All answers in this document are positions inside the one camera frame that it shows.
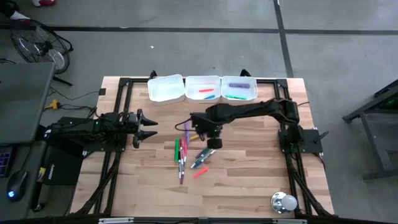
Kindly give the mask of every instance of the pen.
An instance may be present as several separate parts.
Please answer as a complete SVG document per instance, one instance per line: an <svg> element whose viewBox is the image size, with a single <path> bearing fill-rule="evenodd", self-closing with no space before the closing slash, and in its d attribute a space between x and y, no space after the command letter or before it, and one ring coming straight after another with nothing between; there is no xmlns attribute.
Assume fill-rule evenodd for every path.
<svg viewBox="0 0 398 224"><path fill-rule="evenodd" d="M189 125L188 125L188 122L185 122L185 130L188 130L189 129ZM187 142L187 145L189 144L189 131L185 131L185 140L186 140L186 142Z"/></svg>
<svg viewBox="0 0 398 224"><path fill-rule="evenodd" d="M180 179L180 184L184 182L184 173L185 173L185 168L183 165L181 165L181 179Z"/></svg>
<svg viewBox="0 0 398 224"><path fill-rule="evenodd" d="M181 181L181 159L178 160L178 178Z"/></svg>
<svg viewBox="0 0 398 224"><path fill-rule="evenodd" d="M248 99L247 97L244 97L244 96L234 96L234 95L226 95L225 97L239 99L239 100L247 100Z"/></svg>
<svg viewBox="0 0 398 224"><path fill-rule="evenodd" d="M214 89L203 89L203 90L199 90L199 93L206 93L208 91L214 91Z"/></svg>
<svg viewBox="0 0 398 224"><path fill-rule="evenodd" d="M192 136L189 140L192 141L192 140L195 140L198 138L199 138L199 134L196 134L196 135Z"/></svg>
<svg viewBox="0 0 398 224"><path fill-rule="evenodd" d="M198 167L200 164L204 163L211 155L216 152L215 149L212 149L211 152L206 154L203 158L199 158L194 164L192 164L191 169Z"/></svg>
<svg viewBox="0 0 398 224"><path fill-rule="evenodd" d="M210 96L205 97L205 100L210 100L210 99L213 99L214 97L216 97L216 95L210 95Z"/></svg>
<svg viewBox="0 0 398 224"><path fill-rule="evenodd" d="M175 139L174 161L178 161L178 150L180 149L178 138Z"/></svg>
<svg viewBox="0 0 398 224"><path fill-rule="evenodd" d="M188 138L184 139L184 156L186 157L188 154Z"/></svg>
<svg viewBox="0 0 398 224"><path fill-rule="evenodd" d="M250 84L247 83L230 83L229 87L235 87L235 88L250 88Z"/></svg>
<svg viewBox="0 0 398 224"><path fill-rule="evenodd" d="M181 165L184 165L184 150L182 149L182 139L180 139L180 159Z"/></svg>
<svg viewBox="0 0 398 224"><path fill-rule="evenodd" d="M202 150L201 152L199 152L199 154L197 156L195 156L195 158L199 159L199 157L205 156L209 150L210 150L209 148Z"/></svg>
<svg viewBox="0 0 398 224"><path fill-rule="evenodd" d="M193 177L199 177L200 175L204 174L208 170L209 170L209 167L205 167L201 171L197 172Z"/></svg>

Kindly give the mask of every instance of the white plastic container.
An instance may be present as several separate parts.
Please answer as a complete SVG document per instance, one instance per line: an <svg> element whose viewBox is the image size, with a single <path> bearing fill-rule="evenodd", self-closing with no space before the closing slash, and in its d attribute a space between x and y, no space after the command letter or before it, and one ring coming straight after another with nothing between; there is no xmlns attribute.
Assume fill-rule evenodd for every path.
<svg viewBox="0 0 398 224"><path fill-rule="evenodd" d="M249 84L249 88L230 87L230 83ZM245 97L246 100L228 98L227 95ZM250 103L257 98L257 81L253 77L231 77L221 78L221 100L225 103Z"/></svg>
<svg viewBox="0 0 398 224"><path fill-rule="evenodd" d="M180 74L153 78L148 81L149 99L155 105L181 102L185 99L185 88Z"/></svg>
<svg viewBox="0 0 398 224"><path fill-rule="evenodd" d="M221 82L216 75L187 77L185 79L185 95L189 103L217 103L221 96Z"/></svg>

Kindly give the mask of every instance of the concrete floor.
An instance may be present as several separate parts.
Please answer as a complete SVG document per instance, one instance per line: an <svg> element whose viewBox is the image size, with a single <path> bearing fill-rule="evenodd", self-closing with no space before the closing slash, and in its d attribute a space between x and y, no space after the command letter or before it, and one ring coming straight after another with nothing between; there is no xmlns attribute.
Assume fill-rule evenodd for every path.
<svg viewBox="0 0 398 224"><path fill-rule="evenodd" d="M58 0L48 8L18 2L24 14L51 25L277 28L271 0ZM398 29L398 2L393 0L279 2L286 29ZM97 90L105 75L149 75L151 70L159 75L223 76L239 75L245 68L255 77L286 77L279 34L57 33L75 48L70 68L61 75L75 86L52 86L71 98ZM345 124L341 117L398 78L398 36L287 35L287 44L294 76L305 79L314 123L330 132L323 148L335 213L396 222L398 179L362 181L364 174L379 168L362 124ZM0 58L22 61L6 30L0 30L0 49ZM54 98L94 106L97 96L68 101L52 95L48 101ZM42 124L66 115L85 116L86 111L47 111ZM59 205L49 214L64 211Z"/></svg>

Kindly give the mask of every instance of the red object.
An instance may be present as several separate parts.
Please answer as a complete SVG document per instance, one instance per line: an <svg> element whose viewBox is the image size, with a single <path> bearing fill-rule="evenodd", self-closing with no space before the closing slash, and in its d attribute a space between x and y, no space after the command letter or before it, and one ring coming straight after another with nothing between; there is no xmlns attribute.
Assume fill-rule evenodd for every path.
<svg viewBox="0 0 398 224"><path fill-rule="evenodd" d="M179 151L180 151L180 154L181 154L181 159L184 159L184 148L183 148L183 146L182 146L182 143L183 143L183 141L182 141L182 139L180 139L180 148L179 148Z"/></svg>
<svg viewBox="0 0 398 224"><path fill-rule="evenodd" d="M187 139L184 138L184 155L187 156L188 154L188 144L187 144Z"/></svg>
<svg viewBox="0 0 398 224"><path fill-rule="evenodd" d="M204 174L208 170L209 170L209 167L205 167L201 171L197 172L193 177L199 177L200 175Z"/></svg>
<svg viewBox="0 0 398 224"><path fill-rule="evenodd" d="M214 89L199 90L199 93L207 93L208 91L214 91Z"/></svg>
<svg viewBox="0 0 398 224"><path fill-rule="evenodd" d="M33 0L33 4L37 7L39 6L52 6L56 2L55 0Z"/></svg>

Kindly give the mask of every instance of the wooden tabletop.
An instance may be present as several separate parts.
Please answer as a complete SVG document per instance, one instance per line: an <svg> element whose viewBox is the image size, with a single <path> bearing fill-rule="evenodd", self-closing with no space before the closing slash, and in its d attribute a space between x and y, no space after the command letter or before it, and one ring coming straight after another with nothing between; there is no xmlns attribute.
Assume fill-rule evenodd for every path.
<svg viewBox="0 0 398 224"><path fill-rule="evenodd" d="M106 94L98 99L98 113L113 111L119 78L104 77L102 88L106 88ZM298 104L308 101L303 79L288 78L287 81L294 101ZM120 109L124 106L125 96L126 90ZM273 97L272 85L258 85L256 102ZM129 136L119 167L112 216L279 217L271 209L271 196L278 191L289 193L290 188L284 155L279 149L279 124L269 116L237 119L224 125L221 133L223 148L206 162L209 171L197 178L193 175L198 169L188 167L205 148L206 141L192 141L188 148L184 183L180 185L178 166L174 161L174 141L182 138L183 132L175 130L174 125L188 119L190 112L203 112L209 106L186 101L155 106L149 100L147 84L134 84L130 111L143 109L147 118L159 123L143 129L158 131L158 134L142 142L139 149L133 148L132 136ZM298 110L301 126L312 128L309 104L300 106ZM98 186L103 157L103 152L95 152L84 160L71 212L81 208ZM309 189L324 208L333 213L325 171L319 158L303 154L303 164ZM300 208L304 209L299 189Z"/></svg>

